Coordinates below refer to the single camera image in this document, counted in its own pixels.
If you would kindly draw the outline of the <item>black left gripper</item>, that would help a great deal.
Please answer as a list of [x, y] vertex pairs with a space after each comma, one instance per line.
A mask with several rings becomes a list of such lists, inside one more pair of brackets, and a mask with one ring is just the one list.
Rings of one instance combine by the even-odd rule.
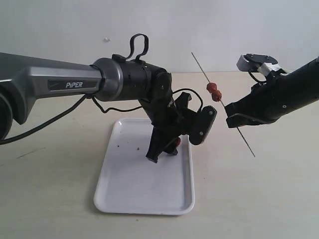
[[187, 92], [182, 92], [176, 99], [172, 97], [152, 101], [142, 99], [142, 108], [153, 125], [146, 154], [148, 160], [157, 163], [162, 152], [173, 156], [178, 154], [175, 140], [181, 134], [190, 133], [199, 114], [198, 111], [188, 108], [191, 99], [191, 94]]

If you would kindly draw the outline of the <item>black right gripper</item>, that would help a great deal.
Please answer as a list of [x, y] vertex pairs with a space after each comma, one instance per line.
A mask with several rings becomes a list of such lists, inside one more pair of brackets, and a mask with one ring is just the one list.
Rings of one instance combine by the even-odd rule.
[[255, 84], [250, 94], [226, 106], [229, 128], [272, 124], [284, 115], [284, 85]]

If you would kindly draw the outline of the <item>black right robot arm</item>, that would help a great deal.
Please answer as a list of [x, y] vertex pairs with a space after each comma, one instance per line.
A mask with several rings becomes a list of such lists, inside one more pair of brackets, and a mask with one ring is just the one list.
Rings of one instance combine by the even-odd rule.
[[229, 128], [272, 124], [319, 99], [317, 58], [290, 73], [268, 55], [244, 54], [236, 65], [250, 76], [262, 74], [265, 80], [257, 80], [250, 94], [225, 106]]

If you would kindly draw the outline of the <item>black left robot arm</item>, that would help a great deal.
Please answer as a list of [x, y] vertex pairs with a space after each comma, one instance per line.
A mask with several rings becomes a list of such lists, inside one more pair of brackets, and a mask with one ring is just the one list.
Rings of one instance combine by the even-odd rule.
[[0, 142], [23, 139], [57, 121], [54, 117], [14, 137], [12, 123], [26, 122], [38, 99], [80, 95], [101, 102], [137, 100], [153, 125], [147, 158], [157, 162], [162, 152], [177, 154], [178, 139], [191, 135], [199, 112], [188, 108], [190, 94], [183, 90], [174, 99], [172, 77], [164, 68], [119, 55], [81, 65], [35, 57], [0, 55]]

